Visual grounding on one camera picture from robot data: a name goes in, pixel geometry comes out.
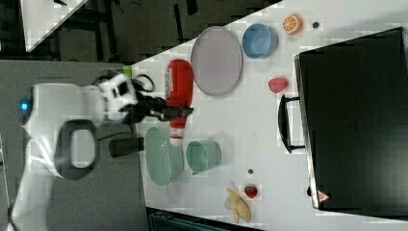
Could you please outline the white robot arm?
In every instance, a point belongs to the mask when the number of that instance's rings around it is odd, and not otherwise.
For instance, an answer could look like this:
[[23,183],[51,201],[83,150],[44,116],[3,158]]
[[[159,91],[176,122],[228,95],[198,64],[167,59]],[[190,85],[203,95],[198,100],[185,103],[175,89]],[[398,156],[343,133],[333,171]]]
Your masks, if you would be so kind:
[[193,112],[152,97],[138,78],[111,70],[88,86],[36,84],[25,105],[24,169],[6,231],[48,231],[54,180],[79,180],[91,173],[99,158],[99,127],[133,125],[147,116],[172,121]]

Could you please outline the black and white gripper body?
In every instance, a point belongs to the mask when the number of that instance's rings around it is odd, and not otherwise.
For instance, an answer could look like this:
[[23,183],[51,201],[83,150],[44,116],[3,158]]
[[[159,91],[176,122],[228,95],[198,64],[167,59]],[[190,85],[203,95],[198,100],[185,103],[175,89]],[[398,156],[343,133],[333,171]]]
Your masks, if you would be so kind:
[[166,108],[166,101],[160,97],[143,94],[151,92],[143,82],[124,73],[105,72],[95,80],[105,100],[105,118],[110,122],[134,124],[147,116],[156,116]]

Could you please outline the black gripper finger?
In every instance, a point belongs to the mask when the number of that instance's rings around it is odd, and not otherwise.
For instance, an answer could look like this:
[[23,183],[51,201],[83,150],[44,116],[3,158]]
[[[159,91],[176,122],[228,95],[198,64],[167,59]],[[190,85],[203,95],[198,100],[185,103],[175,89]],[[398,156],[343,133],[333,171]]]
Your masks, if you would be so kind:
[[169,107],[151,110],[150,114],[160,121],[171,121],[183,116],[189,116],[192,112],[193,108]]

